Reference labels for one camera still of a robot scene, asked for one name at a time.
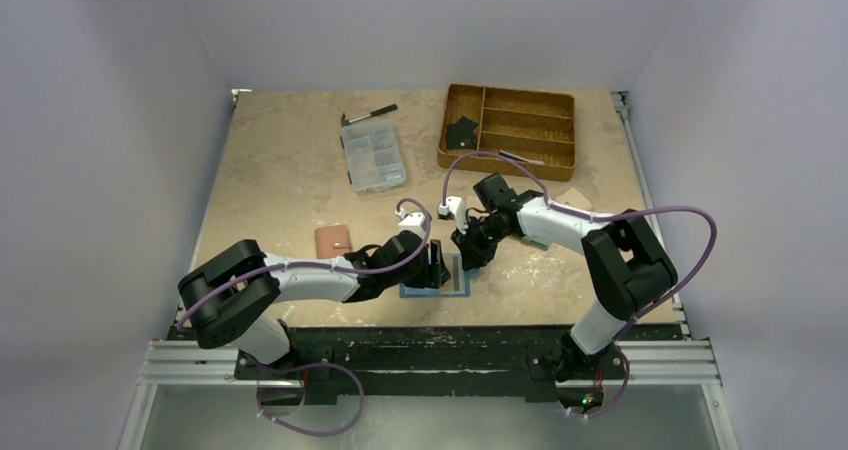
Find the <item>blue leather card holder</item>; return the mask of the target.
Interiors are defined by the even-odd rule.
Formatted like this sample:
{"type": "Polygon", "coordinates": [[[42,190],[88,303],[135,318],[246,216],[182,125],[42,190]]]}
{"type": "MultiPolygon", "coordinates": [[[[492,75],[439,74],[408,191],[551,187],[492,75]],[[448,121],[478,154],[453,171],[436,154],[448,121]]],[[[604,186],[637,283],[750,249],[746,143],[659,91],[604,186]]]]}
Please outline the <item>blue leather card holder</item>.
{"type": "Polygon", "coordinates": [[[446,268],[450,273],[449,280],[438,289],[415,288],[399,286],[399,297],[402,299],[415,298],[467,298],[471,296],[472,283],[479,278],[480,270],[465,271],[459,253],[444,255],[446,268]]]}

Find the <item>grey striped card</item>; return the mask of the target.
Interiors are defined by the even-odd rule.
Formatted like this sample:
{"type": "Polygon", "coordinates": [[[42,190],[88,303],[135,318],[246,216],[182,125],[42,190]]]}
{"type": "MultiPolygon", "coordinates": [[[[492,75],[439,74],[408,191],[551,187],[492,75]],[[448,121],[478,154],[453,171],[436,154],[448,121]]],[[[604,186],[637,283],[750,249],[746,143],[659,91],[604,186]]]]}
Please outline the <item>grey striped card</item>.
{"type": "Polygon", "coordinates": [[[522,164],[531,164],[531,165],[544,165],[545,162],[538,159],[531,159],[528,157],[524,157],[512,152],[500,150],[497,152],[499,156],[507,158],[512,161],[521,162],[522,164]]]}

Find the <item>black VIP credit card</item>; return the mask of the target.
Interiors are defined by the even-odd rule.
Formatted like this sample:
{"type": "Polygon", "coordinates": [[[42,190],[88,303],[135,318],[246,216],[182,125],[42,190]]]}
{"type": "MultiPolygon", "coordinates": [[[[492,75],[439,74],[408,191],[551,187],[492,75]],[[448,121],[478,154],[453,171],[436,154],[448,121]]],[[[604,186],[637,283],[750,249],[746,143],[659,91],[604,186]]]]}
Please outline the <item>black VIP credit card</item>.
{"type": "Polygon", "coordinates": [[[467,149],[474,145],[475,132],[460,125],[449,125],[445,134],[445,148],[447,150],[467,149]]]}

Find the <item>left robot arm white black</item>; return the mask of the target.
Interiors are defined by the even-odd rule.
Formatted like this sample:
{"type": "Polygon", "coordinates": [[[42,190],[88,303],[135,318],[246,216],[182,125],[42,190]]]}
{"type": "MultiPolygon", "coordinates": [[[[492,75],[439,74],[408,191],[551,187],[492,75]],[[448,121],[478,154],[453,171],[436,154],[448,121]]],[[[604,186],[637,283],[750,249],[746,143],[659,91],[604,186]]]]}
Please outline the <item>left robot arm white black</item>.
{"type": "Polygon", "coordinates": [[[179,282],[185,313],[177,327],[190,328],[203,349],[233,345],[274,364],[294,348],[286,325],[268,312],[276,303],[359,303],[394,286],[439,288],[450,277],[440,243],[408,230],[330,259],[283,258],[241,240],[179,282]]]}

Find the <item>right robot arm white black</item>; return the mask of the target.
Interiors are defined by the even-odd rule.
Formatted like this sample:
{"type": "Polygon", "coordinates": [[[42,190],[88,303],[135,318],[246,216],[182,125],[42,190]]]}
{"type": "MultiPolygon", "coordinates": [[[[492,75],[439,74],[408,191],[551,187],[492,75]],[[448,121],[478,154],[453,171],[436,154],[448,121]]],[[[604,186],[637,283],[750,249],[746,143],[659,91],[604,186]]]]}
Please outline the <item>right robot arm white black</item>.
{"type": "Polygon", "coordinates": [[[441,219],[456,225],[451,235],[464,270],[487,266],[506,238],[555,244],[583,256],[595,301],[560,340],[547,365],[555,380],[571,379],[596,366],[638,312],[678,282],[678,273],[645,217],[634,210],[596,214],[559,205],[535,190],[517,193],[493,173],[474,187],[484,206],[471,217],[460,197],[444,197],[441,219]]]}

